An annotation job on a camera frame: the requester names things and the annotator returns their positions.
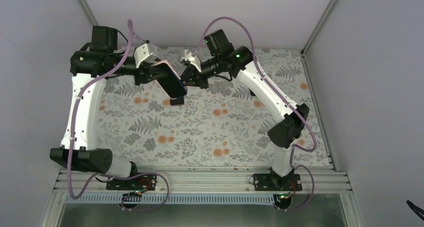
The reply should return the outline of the phone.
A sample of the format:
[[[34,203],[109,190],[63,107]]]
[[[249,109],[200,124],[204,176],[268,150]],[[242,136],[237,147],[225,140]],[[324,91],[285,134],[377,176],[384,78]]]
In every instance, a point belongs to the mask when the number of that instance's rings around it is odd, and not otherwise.
[[[166,74],[156,81],[171,99],[185,96],[188,93],[186,86],[169,61],[161,60],[153,64],[152,67]]]
[[[184,103],[185,103],[184,96],[179,96],[179,97],[172,98],[172,99],[169,100],[169,104],[171,106],[181,106],[181,105],[184,105]]]

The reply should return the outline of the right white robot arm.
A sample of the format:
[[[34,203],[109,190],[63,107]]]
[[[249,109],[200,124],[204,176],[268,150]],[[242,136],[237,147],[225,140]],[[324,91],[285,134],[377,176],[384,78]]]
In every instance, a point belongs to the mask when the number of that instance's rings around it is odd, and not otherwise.
[[[179,62],[186,66],[181,74],[186,86],[208,88],[208,79],[220,73],[243,84],[268,108],[276,124],[267,132],[275,145],[274,161],[270,168],[269,187],[278,191],[290,184],[294,167],[290,161],[294,147],[305,127],[309,114],[306,104],[297,104],[289,98],[265,73],[253,52],[246,46],[234,48],[223,30],[219,29],[204,37],[211,58],[201,61],[195,53],[185,49]]]

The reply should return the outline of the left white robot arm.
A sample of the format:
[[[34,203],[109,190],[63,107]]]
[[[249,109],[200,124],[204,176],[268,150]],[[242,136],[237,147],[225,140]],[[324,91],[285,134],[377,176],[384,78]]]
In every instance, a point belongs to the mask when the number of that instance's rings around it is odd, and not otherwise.
[[[157,47],[143,41],[134,52],[128,47],[118,52],[115,28],[95,25],[91,40],[70,58],[72,98],[68,123],[59,147],[50,150],[49,157],[68,172],[98,173],[118,177],[124,188],[131,190],[139,184],[136,164],[114,157],[110,149],[100,148],[96,128],[101,97],[107,79],[133,76],[136,85],[147,84],[165,76],[162,70],[153,70],[159,61]]]

